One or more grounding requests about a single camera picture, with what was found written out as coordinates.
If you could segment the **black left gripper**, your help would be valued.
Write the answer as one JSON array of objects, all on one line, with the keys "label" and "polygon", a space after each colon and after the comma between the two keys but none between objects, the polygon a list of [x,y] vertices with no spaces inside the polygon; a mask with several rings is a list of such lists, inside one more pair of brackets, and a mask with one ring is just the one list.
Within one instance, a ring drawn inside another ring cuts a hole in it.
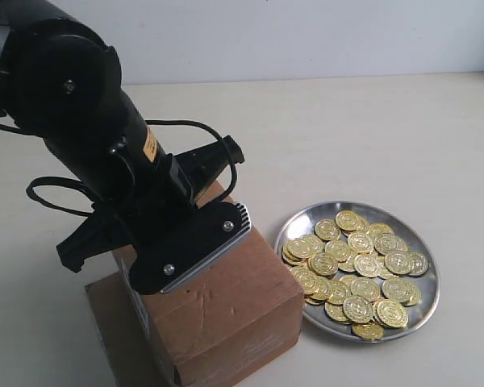
[{"label": "black left gripper", "polygon": [[[232,137],[219,141],[229,165],[243,161]],[[159,156],[155,173],[125,207],[99,204],[67,239],[57,245],[61,263],[74,273],[86,259],[131,246],[136,258],[128,273],[139,294],[168,293],[209,268],[251,230],[241,203],[193,200],[191,184],[176,156]]]}]

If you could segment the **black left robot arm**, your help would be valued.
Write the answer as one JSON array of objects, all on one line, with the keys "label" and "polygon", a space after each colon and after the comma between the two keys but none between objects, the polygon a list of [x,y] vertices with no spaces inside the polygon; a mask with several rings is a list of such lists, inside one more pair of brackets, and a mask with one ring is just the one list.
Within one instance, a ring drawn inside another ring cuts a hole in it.
[{"label": "black left robot arm", "polygon": [[41,138],[73,174],[36,178],[27,196],[60,186],[92,204],[57,246],[61,263],[77,273],[91,257],[132,246],[131,287],[168,293],[250,232],[247,208],[228,192],[200,203],[244,155],[230,136],[165,152],[121,83],[117,52],[86,25],[47,1],[0,1],[0,118],[13,119],[11,133]]}]

